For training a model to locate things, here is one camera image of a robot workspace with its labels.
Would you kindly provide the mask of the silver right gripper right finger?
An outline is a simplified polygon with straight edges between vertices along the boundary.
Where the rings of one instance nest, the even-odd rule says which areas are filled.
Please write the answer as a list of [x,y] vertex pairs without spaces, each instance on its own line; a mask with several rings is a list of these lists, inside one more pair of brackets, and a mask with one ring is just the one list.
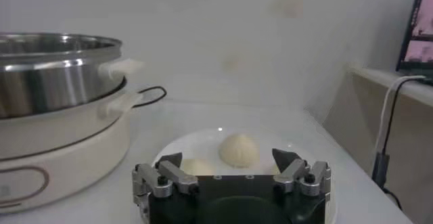
[[332,170],[324,161],[316,161],[311,166],[295,152],[272,149],[274,161],[280,173],[273,176],[275,185],[284,194],[297,189],[303,196],[323,196],[330,201],[332,187]]

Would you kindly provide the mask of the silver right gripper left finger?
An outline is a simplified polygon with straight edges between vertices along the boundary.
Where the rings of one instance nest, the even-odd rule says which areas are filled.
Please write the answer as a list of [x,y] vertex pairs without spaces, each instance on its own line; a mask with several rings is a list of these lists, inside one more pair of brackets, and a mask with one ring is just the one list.
[[132,170],[133,202],[141,212],[149,209],[149,196],[156,199],[170,198],[175,192],[187,196],[199,193],[199,181],[180,169],[183,155],[174,153],[162,156],[154,166],[136,164]]

